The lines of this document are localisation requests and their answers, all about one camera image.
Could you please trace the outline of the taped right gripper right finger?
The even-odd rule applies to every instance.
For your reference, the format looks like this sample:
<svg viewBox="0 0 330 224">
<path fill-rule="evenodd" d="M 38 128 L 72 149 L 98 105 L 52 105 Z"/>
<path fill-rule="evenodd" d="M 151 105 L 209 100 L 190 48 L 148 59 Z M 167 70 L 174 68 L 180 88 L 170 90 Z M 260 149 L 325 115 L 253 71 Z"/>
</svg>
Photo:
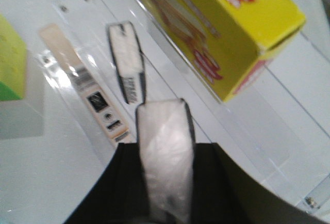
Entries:
<svg viewBox="0 0 330 224">
<path fill-rule="evenodd" d="M 184 99 L 136 109 L 137 138 L 151 215 L 190 222 L 195 133 Z"/>
</svg>

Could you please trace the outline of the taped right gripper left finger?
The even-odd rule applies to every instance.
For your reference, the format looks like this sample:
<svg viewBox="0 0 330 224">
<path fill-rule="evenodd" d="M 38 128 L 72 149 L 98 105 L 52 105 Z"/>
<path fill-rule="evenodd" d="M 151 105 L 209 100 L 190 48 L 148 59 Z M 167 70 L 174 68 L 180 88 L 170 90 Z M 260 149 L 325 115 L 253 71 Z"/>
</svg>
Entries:
<svg viewBox="0 0 330 224">
<path fill-rule="evenodd" d="M 133 23 L 110 23 L 106 32 L 124 101 L 143 103 L 146 98 L 144 53 Z"/>
</svg>

